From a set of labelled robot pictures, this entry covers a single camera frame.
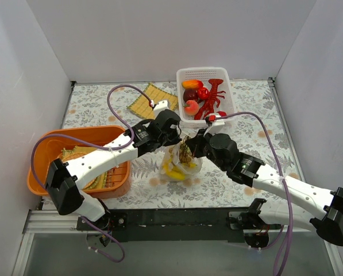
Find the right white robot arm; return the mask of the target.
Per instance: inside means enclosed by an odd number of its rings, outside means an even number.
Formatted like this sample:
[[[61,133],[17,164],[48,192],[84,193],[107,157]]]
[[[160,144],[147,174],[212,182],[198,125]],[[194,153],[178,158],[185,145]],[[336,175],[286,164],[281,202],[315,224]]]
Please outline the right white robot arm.
[[[262,160],[238,150],[229,135],[200,130],[186,141],[192,155],[206,157],[234,182],[267,191],[285,200],[270,204],[255,199],[247,211],[232,219],[241,229],[293,225],[314,231],[323,240],[343,247],[343,188],[323,189],[293,177],[281,177]]]

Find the fake peach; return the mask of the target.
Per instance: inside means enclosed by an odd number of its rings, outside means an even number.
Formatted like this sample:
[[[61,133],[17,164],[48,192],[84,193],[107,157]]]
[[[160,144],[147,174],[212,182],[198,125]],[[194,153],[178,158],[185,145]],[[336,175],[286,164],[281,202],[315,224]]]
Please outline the fake peach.
[[[195,116],[199,112],[199,104],[197,101],[188,100],[183,107],[184,113],[187,116]]]

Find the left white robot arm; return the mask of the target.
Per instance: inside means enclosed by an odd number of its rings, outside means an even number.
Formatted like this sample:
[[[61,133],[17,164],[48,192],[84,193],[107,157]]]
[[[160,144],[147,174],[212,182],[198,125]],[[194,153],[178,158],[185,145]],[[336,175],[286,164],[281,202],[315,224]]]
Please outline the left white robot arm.
[[[76,213],[88,219],[95,229],[103,230],[110,222],[104,204],[83,191],[97,176],[160,147],[181,141],[180,117],[173,111],[161,111],[156,118],[144,120],[127,129],[116,139],[82,157],[49,165],[45,188],[58,213]]]

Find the yellow fake banana bunch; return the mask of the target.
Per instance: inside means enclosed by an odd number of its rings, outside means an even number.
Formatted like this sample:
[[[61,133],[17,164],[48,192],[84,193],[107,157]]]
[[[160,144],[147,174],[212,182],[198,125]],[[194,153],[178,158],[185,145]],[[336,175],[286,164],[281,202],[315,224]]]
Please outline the yellow fake banana bunch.
[[[198,166],[196,163],[184,164],[164,163],[160,174],[170,181],[184,181],[196,173]]]

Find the clear polka dot zip bag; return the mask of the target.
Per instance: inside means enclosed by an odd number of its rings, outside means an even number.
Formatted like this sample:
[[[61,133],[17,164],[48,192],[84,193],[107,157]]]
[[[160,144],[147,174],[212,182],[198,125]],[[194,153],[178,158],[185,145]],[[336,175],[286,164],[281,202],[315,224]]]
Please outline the clear polka dot zip bag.
[[[181,131],[181,141],[167,146],[159,168],[160,178],[168,182],[185,181],[202,168],[202,159],[196,158],[186,144],[196,132]]]

